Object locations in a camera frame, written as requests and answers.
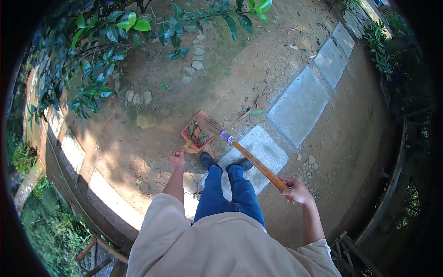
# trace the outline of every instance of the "wooden broom handle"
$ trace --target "wooden broom handle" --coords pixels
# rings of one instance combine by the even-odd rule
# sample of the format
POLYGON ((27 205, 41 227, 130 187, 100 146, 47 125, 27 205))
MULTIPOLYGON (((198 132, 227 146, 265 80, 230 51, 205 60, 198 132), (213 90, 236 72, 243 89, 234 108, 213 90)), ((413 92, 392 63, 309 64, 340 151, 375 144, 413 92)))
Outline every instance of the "wooden broom handle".
MULTIPOLYGON (((260 170, 261 173, 263 173, 266 178, 271 181, 271 183, 274 184, 279 190, 283 190, 285 188, 288 188, 288 186, 283 183, 277 176, 275 176, 272 171, 269 170, 264 164, 262 164, 253 154, 251 154, 248 150, 246 150, 243 146, 241 146, 238 142, 235 140, 232 142, 232 146, 235 147, 238 151, 240 151, 241 154, 243 154, 246 159, 248 159, 251 163, 255 165, 258 170, 260 170)), ((286 199, 288 199, 292 204, 295 204, 295 200, 290 197, 289 195, 285 195, 286 199)))

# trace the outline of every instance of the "wooden post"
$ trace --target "wooden post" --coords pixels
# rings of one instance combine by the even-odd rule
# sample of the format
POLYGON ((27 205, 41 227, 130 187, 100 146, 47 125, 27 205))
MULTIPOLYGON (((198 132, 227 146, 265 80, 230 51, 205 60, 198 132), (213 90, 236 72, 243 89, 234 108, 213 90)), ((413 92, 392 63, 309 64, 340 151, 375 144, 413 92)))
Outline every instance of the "wooden post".
POLYGON ((75 258, 76 261, 80 262, 82 261, 85 256, 88 254, 89 249, 95 244, 95 241, 97 240, 96 237, 92 237, 91 241, 88 243, 88 245, 80 252, 80 254, 75 258))
POLYGON ((97 272, 102 270, 102 268, 107 266, 110 262, 111 262, 111 258, 107 258, 106 260, 103 261, 103 263, 99 264, 96 268, 94 268, 93 270, 89 271, 86 275, 84 275, 84 277, 94 276, 97 272))
POLYGON ((97 239, 97 243, 100 244, 103 248, 105 248, 109 253, 117 257, 119 260, 128 264, 128 258, 126 258, 122 254, 118 253, 117 251, 109 247, 109 245, 107 245, 106 242, 102 241, 101 238, 98 238, 96 235, 94 235, 94 237, 97 239))

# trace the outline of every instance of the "concrete paver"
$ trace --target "concrete paver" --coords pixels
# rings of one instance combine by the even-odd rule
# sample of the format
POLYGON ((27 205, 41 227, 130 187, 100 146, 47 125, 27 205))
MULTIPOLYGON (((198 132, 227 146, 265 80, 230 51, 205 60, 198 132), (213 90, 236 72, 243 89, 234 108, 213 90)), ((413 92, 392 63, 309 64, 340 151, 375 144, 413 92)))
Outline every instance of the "concrete paver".
MULTIPOLYGON (((274 174, 277 174, 288 161, 288 156, 282 148, 259 125, 252 128, 238 143, 257 157, 274 174)), ((223 196, 229 201, 232 200, 232 192, 225 168, 229 164, 243 158, 244 156, 237 149, 232 148, 218 161, 218 164, 223 168, 223 175, 221 177, 223 196)), ((251 181, 256 195, 269 183, 269 180, 256 167, 246 171, 243 176, 251 181)), ((206 177, 207 173, 202 177, 202 186, 205 184, 206 177)))
POLYGON ((335 88, 346 67, 346 60, 332 39, 323 44, 313 62, 328 85, 335 88))
POLYGON ((338 47, 343 51, 345 56, 349 58, 355 42, 343 24, 339 22, 337 26, 335 26, 334 31, 332 32, 332 37, 335 38, 338 47))
POLYGON ((329 95, 309 66, 289 84, 268 119, 286 139, 299 148, 322 114, 329 95))

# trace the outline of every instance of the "vegetation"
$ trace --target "vegetation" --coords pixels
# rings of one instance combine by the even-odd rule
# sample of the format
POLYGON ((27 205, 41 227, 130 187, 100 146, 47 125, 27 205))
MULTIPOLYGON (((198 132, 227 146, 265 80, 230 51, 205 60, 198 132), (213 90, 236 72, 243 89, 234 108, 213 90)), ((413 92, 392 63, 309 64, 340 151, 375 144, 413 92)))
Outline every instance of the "vegetation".
POLYGON ((36 160, 35 150, 28 143, 20 140, 12 155, 12 163, 22 178, 31 170, 36 160))
MULTIPOLYGON (((252 33, 251 20, 243 12, 243 1, 237 1, 237 7, 231 10, 229 0, 218 0, 210 5, 208 10, 194 9, 189 2, 184 2, 188 10, 171 3, 174 15, 165 14, 160 22, 145 13, 148 5, 143 0, 136 0, 142 11, 136 14, 130 8, 131 0, 64 1, 58 9, 35 32, 32 45, 35 51, 42 51, 39 64, 45 66, 42 73, 44 86, 38 92, 37 106, 28 109, 28 120, 39 125, 39 117, 46 121, 43 111, 49 106, 59 110, 59 99, 63 87, 74 89, 75 99, 67 105, 79 118, 91 118, 92 113, 100 111, 102 98, 113 93, 106 87, 110 76, 119 75, 119 64, 124 60, 133 47, 147 50, 149 39, 159 38, 166 46, 171 41, 174 50, 166 53, 170 59, 184 57, 189 49, 181 48, 180 36, 183 27, 196 26, 202 34, 202 25, 209 22, 213 16, 221 16, 231 31, 232 38, 237 36, 237 27, 231 16, 235 16, 246 31, 252 33), (152 30, 151 23, 158 25, 157 34, 152 30), (81 86, 73 87, 72 78, 80 77, 81 86)), ((257 16, 269 24, 263 13, 272 5, 272 0, 260 0, 255 5, 254 0, 248 0, 251 16, 257 16)))
POLYGON ((78 274, 73 258, 88 243, 83 241, 89 231, 58 198, 46 177, 39 180, 34 194, 29 195, 20 219, 29 242, 50 275, 78 274))
POLYGON ((383 33, 384 27, 385 24, 380 19, 378 23, 371 21, 363 37, 367 39, 366 44, 371 48, 372 61, 375 63, 375 67, 390 81, 393 70, 390 58, 386 55, 385 46, 382 43, 386 40, 386 35, 383 33))

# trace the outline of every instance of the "jeans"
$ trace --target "jeans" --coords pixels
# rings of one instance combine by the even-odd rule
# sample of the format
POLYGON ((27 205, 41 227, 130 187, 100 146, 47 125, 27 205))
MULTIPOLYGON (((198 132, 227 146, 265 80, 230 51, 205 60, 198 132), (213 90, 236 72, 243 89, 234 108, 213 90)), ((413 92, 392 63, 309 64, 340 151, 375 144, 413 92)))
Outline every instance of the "jeans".
POLYGON ((222 193, 222 172, 216 165, 211 166, 205 180, 205 189, 200 196, 200 202, 195 212, 194 222, 208 215, 239 211, 265 227, 263 213, 254 188, 249 180, 243 178, 243 173, 243 168, 239 165, 231 166, 228 171, 232 190, 232 202, 229 202, 222 193))

